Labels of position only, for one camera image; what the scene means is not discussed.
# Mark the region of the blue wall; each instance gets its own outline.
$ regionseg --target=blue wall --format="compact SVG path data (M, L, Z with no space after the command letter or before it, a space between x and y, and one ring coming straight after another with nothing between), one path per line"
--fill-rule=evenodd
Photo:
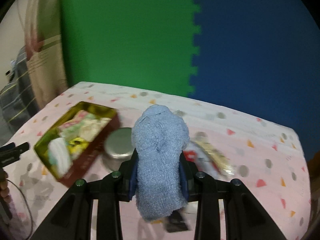
M190 97L293 128L320 150L320 30L301 0L195 0Z

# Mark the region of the black cable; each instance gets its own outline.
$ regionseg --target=black cable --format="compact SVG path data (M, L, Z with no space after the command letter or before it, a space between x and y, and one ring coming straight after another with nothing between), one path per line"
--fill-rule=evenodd
M33 218L32 218L32 214L31 214L31 210L30 210L30 207L28 205L28 202L27 202L27 199L26 199L26 196L24 195L24 193L21 191L21 189L19 189L19 187L17 185L15 185L11 180L7 179L8 182L10 182L12 185L14 185L20 192L24 202L26 203L26 206L27 206L27 209L28 209L28 212L29 212L29 216L30 216L30 220L31 220L31 230L30 230L30 234L27 236L27 238L25 240L28 240L31 236L32 236L32 232L33 232Z

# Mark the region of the open box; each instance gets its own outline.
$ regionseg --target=open box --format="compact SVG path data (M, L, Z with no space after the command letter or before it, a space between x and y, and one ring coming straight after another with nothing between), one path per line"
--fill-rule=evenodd
M71 120L80 110L92 113L96 115L97 118L108 117L111 118L111 120L99 132L94 140L89 143L88 147L81 153L81 155L73 161L68 172L63 177L59 178L54 167L49 163L48 145L51 140L59 137L58 127ZM77 179L84 176L99 153L103 151L103 142L107 136L119 127L120 122L116 109L89 102L79 102L75 106L71 107L68 112L66 112L52 127L49 128L49 130L35 144L34 150L56 180L67 187L71 187Z

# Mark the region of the green foam mat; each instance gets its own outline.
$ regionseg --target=green foam mat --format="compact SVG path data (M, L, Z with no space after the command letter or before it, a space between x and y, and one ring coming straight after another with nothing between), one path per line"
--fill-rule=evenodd
M193 0L62 0L62 44L69 85L111 83L186 96Z

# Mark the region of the striped cloth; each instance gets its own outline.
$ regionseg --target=striped cloth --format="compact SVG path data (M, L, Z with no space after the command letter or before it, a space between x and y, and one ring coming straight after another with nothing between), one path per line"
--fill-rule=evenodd
M18 53L10 82L0 92L0 109L12 133L39 111L31 87L24 47Z

